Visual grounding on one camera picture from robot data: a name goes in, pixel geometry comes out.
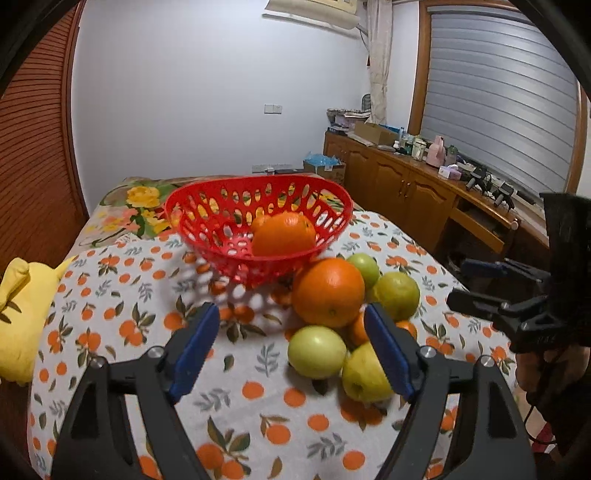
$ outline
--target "red plastic basket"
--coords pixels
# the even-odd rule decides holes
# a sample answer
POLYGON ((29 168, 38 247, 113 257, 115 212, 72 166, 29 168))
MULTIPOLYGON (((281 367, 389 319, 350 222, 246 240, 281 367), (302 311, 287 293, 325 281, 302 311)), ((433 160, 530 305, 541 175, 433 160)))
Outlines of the red plastic basket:
POLYGON ((307 175, 236 177, 193 183, 165 204, 173 228, 222 275, 258 285, 308 263, 334 242, 351 220, 353 202, 332 181, 307 175), (257 216, 300 212, 316 228, 316 247, 281 257, 254 257, 251 223, 257 216))

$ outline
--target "metal screw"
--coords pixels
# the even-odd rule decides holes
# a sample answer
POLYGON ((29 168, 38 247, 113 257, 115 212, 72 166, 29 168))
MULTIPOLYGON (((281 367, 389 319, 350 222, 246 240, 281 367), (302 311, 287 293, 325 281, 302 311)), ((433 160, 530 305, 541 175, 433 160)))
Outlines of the metal screw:
POLYGON ((432 346, 422 346, 419 351, 425 358, 433 358, 435 355, 437 355, 437 350, 435 350, 432 346))
POLYGON ((494 367, 496 365, 495 359, 489 355, 483 355, 480 358, 480 362, 487 368, 494 367))
POLYGON ((89 365, 92 368, 103 368, 106 363, 107 363, 107 360, 106 360, 105 357, 103 357, 103 356, 96 356, 96 357, 93 357, 90 360, 90 364, 89 365))
POLYGON ((164 348, 161 346, 153 346, 148 350, 148 356, 150 358, 162 358, 164 356, 164 348))

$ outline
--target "yellow rose print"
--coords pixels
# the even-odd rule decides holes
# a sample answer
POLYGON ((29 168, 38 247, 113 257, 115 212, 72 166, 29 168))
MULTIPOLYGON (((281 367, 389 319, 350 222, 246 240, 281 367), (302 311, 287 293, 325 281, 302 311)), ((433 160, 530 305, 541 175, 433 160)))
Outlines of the yellow rose print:
POLYGON ((156 187, 133 187, 127 191, 127 203, 133 207, 155 208, 160 205, 156 187))

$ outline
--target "orange print tablecloth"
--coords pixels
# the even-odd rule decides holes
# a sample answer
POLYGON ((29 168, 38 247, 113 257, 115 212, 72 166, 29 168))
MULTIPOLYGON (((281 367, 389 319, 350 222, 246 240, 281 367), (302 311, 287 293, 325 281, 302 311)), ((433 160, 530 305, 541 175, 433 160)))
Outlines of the orange print tablecloth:
MULTIPOLYGON (((419 343, 449 357, 492 355, 511 387, 514 358, 507 338, 485 322, 447 311, 459 283, 395 225, 372 212, 355 212, 327 256, 366 252, 383 272, 400 270, 421 288, 411 319, 419 343)), ((251 291, 219 277, 177 235, 130 241, 81 253, 63 278, 44 329, 31 390, 29 446, 41 476, 67 405, 93 355, 110 361, 163 345, 171 331, 204 301, 222 310, 219 336, 193 392, 177 406, 195 450, 212 478, 301 480, 372 479, 379 471, 408 406, 348 400, 340 380, 312 382, 288 366, 288 338, 302 327, 284 287, 251 291)), ((427 478, 441 472, 449 449, 457 398, 450 397, 427 478)), ((137 401, 128 401, 144 471, 159 478, 137 401)))

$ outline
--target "white wall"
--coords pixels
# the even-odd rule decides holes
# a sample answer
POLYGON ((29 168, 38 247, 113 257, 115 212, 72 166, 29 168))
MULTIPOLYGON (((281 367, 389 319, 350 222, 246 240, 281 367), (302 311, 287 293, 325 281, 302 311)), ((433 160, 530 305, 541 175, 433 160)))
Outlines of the white wall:
POLYGON ((388 76, 388 125, 408 128, 418 54, 418 2, 394 5, 394 32, 388 76))
POLYGON ((263 17, 266 4, 88 1, 72 116, 90 210, 126 176, 299 163, 322 151, 327 108, 360 107, 368 81, 359 32, 263 17), (265 103, 283 114, 264 115, 265 103))

